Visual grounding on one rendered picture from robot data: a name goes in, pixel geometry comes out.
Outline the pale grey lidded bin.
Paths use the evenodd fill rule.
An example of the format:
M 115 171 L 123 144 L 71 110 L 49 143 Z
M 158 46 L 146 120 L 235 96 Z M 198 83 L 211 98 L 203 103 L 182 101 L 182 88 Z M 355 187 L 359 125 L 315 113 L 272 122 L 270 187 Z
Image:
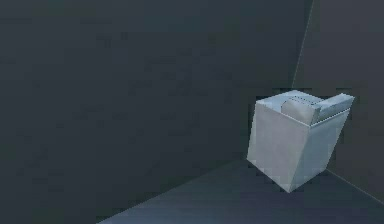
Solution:
M 292 90 L 255 103 L 247 160 L 290 193 L 323 172 L 354 97 Z

